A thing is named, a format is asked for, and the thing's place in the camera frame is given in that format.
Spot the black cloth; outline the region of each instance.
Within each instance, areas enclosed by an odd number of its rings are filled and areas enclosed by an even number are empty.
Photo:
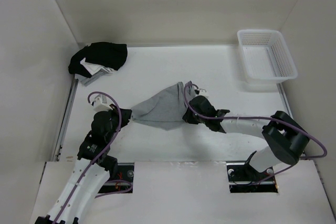
[[[91,78],[92,75],[85,69],[80,61],[85,58],[85,62],[102,65],[104,67],[118,70],[126,62],[127,45],[114,44],[109,42],[92,43],[90,46],[79,50],[70,61],[69,73],[80,74]]]

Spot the white cloth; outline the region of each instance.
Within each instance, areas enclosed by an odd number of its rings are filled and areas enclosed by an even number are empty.
[[[95,73],[99,72],[100,70],[103,70],[107,73],[113,73],[114,70],[112,68],[107,68],[104,67],[102,65],[98,65],[98,64],[92,64],[92,63],[88,63],[85,62],[85,58],[83,58],[80,61],[80,64],[83,65],[85,67],[85,69],[93,76]]]

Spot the rectangular opening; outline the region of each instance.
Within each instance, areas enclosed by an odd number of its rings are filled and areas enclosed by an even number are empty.
[[[125,180],[133,184],[134,179],[134,163],[127,164],[118,164],[118,172],[115,176],[110,177],[111,180]],[[113,193],[118,191],[124,191],[129,189],[130,185],[127,183],[115,183],[115,182],[106,182],[101,189],[99,190],[99,194],[105,193]],[[133,189],[126,192],[126,194],[133,193]]]
[[[252,167],[244,166],[244,162],[227,163],[227,177],[229,181],[229,189],[231,193],[277,193],[278,187],[274,177],[254,184],[268,177],[273,168],[270,167],[264,173],[259,173]]]

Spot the white panel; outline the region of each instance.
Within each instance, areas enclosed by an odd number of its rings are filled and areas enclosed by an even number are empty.
[[[30,224],[54,204],[71,169],[47,164]],[[277,183],[278,194],[231,194],[225,163],[138,162],[133,193],[96,199],[83,224],[335,224],[313,161],[300,161]]]
[[[296,0],[57,0],[77,41],[237,43],[244,28],[279,30]]]
[[[92,91],[113,96],[129,109],[160,90],[192,80],[208,91],[216,109],[233,113],[272,115],[284,110],[277,86],[249,86],[234,46],[185,46],[129,48],[125,65],[112,76],[91,85],[78,85],[69,119],[61,161],[77,158],[78,148],[91,129],[94,110],[87,102]],[[165,131],[129,123],[111,146],[120,162],[244,160],[266,141],[242,134],[222,134],[204,125],[184,124]]]
[[[328,149],[318,167],[336,209],[336,0],[298,0],[282,33],[299,72],[285,83],[286,94],[294,118]],[[315,144],[307,150],[321,153]]]
[[[54,0],[0,0],[0,216],[27,223],[78,50]]]

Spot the white floor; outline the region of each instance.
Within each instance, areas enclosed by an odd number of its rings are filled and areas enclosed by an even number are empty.
[[[178,81],[189,80],[209,92],[217,109],[250,115],[285,110],[276,85],[244,82],[236,47],[129,48],[127,62],[118,72],[88,87],[78,85],[60,157],[66,162],[47,164],[30,223],[46,215],[72,171],[94,115],[87,103],[90,92],[109,93],[128,109]],[[277,175],[278,194],[229,192],[225,162],[219,161],[245,160],[265,146],[265,140],[215,133],[204,125],[185,124],[164,131],[131,122],[112,144],[110,155],[119,162],[135,162],[134,192],[95,200],[83,224],[335,224],[313,161],[300,161]],[[280,164],[275,170],[284,167]]]
[[[109,93],[129,109],[179,81],[192,80],[210,94],[217,109],[234,113],[272,115],[285,110],[276,85],[244,82],[235,46],[179,46],[129,48],[125,65],[88,87],[78,84],[61,161],[74,161],[90,130],[94,111],[87,102],[92,91]],[[241,134],[221,134],[204,125],[185,124],[165,131],[131,122],[111,146],[119,162],[244,160],[266,146],[265,140]]]

